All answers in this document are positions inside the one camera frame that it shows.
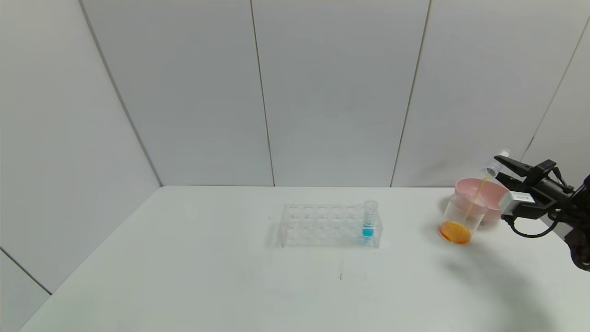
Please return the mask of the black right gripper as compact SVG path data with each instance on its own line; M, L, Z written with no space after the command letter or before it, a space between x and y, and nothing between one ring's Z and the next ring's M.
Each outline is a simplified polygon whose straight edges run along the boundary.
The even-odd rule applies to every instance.
M565 202L574 194L574 187L567 184L553 160L544 160L536 166L530 166L504 155L495 155L494 159L517 176L525 178L523 182L499 172L495 180L508 191L526 192L542 202Z

